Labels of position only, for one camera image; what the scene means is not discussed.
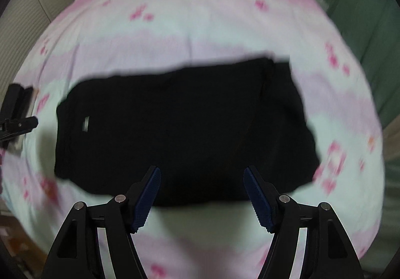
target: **black cloth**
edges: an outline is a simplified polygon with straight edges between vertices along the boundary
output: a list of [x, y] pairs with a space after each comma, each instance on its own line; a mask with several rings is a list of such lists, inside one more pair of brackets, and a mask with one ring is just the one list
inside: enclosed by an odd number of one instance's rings
[[56, 176], [117, 195], [156, 165], [158, 206], [248, 200], [249, 165], [290, 192], [319, 165], [289, 64], [266, 58], [83, 81], [57, 117]]

